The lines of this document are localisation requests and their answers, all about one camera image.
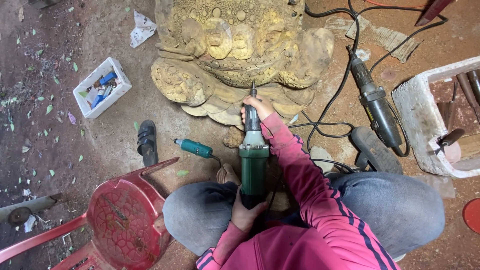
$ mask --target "hand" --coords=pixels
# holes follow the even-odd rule
[[[274,113],[275,109],[267,98],[263,98],[260,95],[257,95],[257,98],[253,98],[252,96],[248,95],[243,99],[243,104],[251,105],[257,109],[258,118],[260,118],[260,121],[263,121],[270,114]],[[242,122],[245,124],[245,107],[241,108],[241,118]]]
[[[235,226],[237,226],[237,228],[246,233],[249,233],[250,229],[253,226],[253,221],[258,215],[260,215],[260,213],[267,209],[268,203],[259,203],[254,208],[248,210],[241,203],[240,189],[241,186],[237,188],[237,197],[235,198],[235,202],[233,203],[231,221]]]

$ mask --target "red disc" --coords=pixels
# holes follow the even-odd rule
[[[480,233],[480,198],[469,201],[463,207],[463,220],[472,231]]]

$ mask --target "teal rotary tool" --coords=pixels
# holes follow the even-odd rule
[[[171,139],[174,143],[178,144],[183,151],[190,152],[196,156],[200,156],[206,159],[215,159],[218,161],[220,168],[222,168],[222,163],[220,159],[212,155],[213,149],[201,143],[194,142],[189,139]]]
[[[256,98],[255,82],[252,84],[250,96]],[[265,181],[267,158],[270,147],[265,143],[260,128],[257,110],[245,104],[245,139],[240,145],[241,157],[241,190],[242,204],[252,209],[265,201]]]

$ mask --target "pink jacket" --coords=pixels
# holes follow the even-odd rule
[[[197,260],[199,270],[400,269],[370,227],[343,205],[339,191],[302,150],[302,139],[276,113],[263,121],[262,134],[310,228],[282,224],[245,241],[248,234],[230,222],[216,247]]]

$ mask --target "black sandal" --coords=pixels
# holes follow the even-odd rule
[[[363,170],[370,164],[370,171],[403,174],[396,155],[388,149],[370,128],[359,126],[352,130],[352,141],[360,150],[355,165]]]
[[[152,120],[145,120],[138,129],[137,152],[144,158],[144,166],[158,163],[156,150],[156,127]]]

